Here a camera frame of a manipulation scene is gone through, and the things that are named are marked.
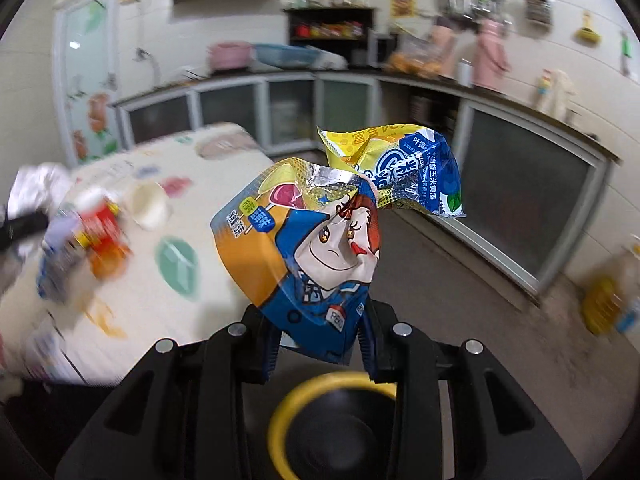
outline gray floor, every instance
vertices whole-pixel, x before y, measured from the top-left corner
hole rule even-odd
[[[381,211],[380,225],[381,256],[371,296],[392,304],[399,319],[434,340],[460,344],[473,337],[484,342],[588,476],[626,428],[638,390],[640,355],[621,336],[589,334],[577,303],[565,312],[535,307],[519,312],[395,213]],[[356,352],[351,368],[362,368],[359,359]],[[245,388],[247,424],[264,464],[270,464],[264,431],[278,401],[306,378],[334,369],[283,350],[270,383]],[[451,473],[449,462],[446,456],[445,472]],[[273,469],[266,476],[278,477]]]

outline pink thermos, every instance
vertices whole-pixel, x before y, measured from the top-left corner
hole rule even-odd
[[[502,45],[502,24],[493,20],[482,20],[474,61],[474,85],[500,91],[502,76],[511,70]]]

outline yellow rim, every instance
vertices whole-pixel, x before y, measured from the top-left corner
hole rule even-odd
[[[271,417],[267,446],[273,465],[283,480],[300,480],[289,466],[285,440],[291,421],[312,400],[339,388],[360,388],[396,398],[396,385],[376,384],[364,372],[333,372],[314,377],[291,390]]]

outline yellow poster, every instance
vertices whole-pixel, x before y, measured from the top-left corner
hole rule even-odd
[[[411,18],[415,13],[415,0],[391,0],[392,18]]]

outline snack package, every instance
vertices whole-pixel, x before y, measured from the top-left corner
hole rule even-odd
[[[352,171],[281,160],[211,220],[226,269],[313,357],[341,363],[378,264],[376,189]]]
[[[378,126],[359,132],[318,128],[332,168],[369,177],[378,207],[410,207],[463,217],[458,165],[438,132],[416,124]]]

